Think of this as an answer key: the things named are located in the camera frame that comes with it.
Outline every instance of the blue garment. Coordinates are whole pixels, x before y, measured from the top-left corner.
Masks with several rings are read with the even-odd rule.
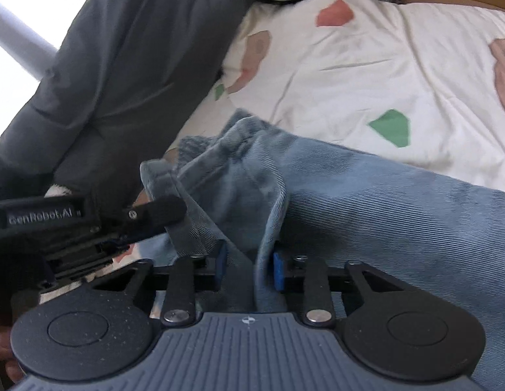
[[[205,310],[283,310],[269,271],[276,240],[332,266],[359,259],[475,315],[487,343],[474,379],[505,389],[504,192],[296,137],[244,112],[220,137],[188,138],[179,151],[176,170],[160,160],[141,173],[151,197],[185,198],[188,217],[141,252],[168,264],[173,244],[207,253],[226,239],[227,276]]]

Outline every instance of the pant leg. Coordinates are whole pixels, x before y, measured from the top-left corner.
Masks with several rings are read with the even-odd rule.
[[[139,164],[163,155],[209,92],[253,1],[87,0],[0,161],[129,204]]]

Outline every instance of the green shape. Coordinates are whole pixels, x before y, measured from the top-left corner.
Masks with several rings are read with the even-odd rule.
[[[391,109],[368,125],[400,149],[410,145],[410,121],[400,111]]]
[[[220,97],[223,95],[224,91],[225,91],[225,87],[223,86],[223,84],[220,84],[215,88],[214,92],[216,94],[216,101],[218,101],[220,99]]]

